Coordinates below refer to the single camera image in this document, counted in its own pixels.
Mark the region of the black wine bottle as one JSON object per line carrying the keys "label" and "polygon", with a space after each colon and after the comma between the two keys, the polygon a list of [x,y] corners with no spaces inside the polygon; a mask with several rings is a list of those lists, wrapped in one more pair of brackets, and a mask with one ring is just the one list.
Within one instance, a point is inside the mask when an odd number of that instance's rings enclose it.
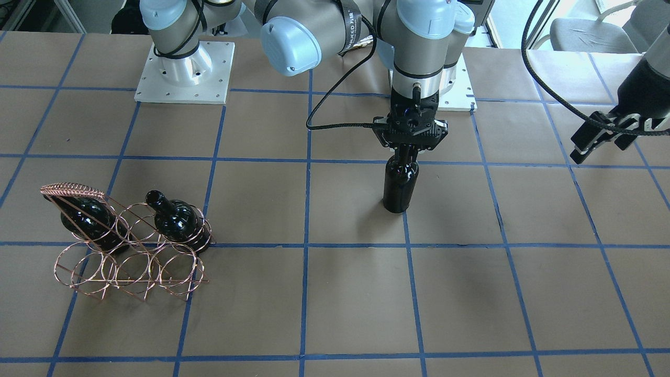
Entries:
{"label": "black wine bottle", "polygon": [[204,218],[184,201],[170,200],[162,192],[151,190],[144,198],[154,212],[154,227],[167,240],[187,246],[196,254],[210,247],[211,233]]}
{"label": "black wine bottle", "polygon": [[419,176],[417,153],[396,150],[385,165],[383,205],[388,212],[403,213],[411,202]]}

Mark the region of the black wine bottle far slot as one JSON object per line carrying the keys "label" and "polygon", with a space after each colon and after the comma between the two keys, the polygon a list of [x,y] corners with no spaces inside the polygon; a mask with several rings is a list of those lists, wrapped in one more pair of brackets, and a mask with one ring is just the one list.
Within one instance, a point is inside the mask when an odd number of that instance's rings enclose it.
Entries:
{"label": "black wine bottle far slot", "polygon": [[118,236],[126,236],[127,227],[119,224],[115,230],[116,217],[100,201],[87,197],[53,196],[60,209],[60,219],[65,229],[81,240],[92,243],[91,248],[111,253],[122,253],[129,248]]}

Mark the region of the grey office chair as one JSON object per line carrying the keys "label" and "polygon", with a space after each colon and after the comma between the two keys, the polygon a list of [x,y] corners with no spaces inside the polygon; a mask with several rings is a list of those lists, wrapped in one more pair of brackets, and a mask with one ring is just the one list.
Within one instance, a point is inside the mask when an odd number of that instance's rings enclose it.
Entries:
{"label": "grey office chair", "polygon": [[[596,19],[560,17],[550,31],[531,44],[539,49],[546,41],[555,51],[595,53],[644,53],[668,24],[668,1],[596,1],[600,15]],[[623,26],[606,19],[631,9]]]}

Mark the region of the brown paper table cover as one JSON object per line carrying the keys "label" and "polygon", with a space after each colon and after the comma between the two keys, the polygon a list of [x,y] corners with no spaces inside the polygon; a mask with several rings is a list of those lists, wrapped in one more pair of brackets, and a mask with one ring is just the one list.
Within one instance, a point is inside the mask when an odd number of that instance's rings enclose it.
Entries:
{"label": "brown paper table cover", "polygon": [[[2,375],[668,375],[668,138],[576,165],[519,52],[469,48],[478,110],[397,215],[370,130],[304,126],[366,52],[285,78],[235,44],[227,105],[140,104],[148,36],[2,33]],[[202,208],[210,282],[55,281],[63,181]]]}

